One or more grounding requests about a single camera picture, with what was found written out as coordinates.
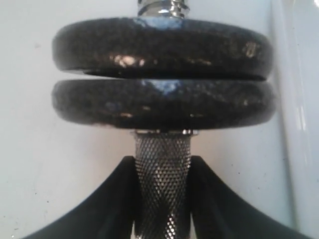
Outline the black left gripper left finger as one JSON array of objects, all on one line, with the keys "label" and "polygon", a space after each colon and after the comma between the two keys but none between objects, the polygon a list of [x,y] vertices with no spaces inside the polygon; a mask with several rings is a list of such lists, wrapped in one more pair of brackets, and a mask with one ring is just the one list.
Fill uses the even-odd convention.
[{"label": "black left gripper left finger", "polygon": [[138,192],[135,159],[125,156],[85,201],[30,239],[129,239]]}]

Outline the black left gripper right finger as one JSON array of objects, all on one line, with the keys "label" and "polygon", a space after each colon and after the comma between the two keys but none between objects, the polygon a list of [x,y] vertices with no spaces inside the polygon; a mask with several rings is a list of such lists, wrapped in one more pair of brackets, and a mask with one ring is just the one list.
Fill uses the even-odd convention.
[{"label": "black left gripper right finger", "polygon": [[188,174],[191,213],[198,239],[305,239],[232,191],[200,156]]}]

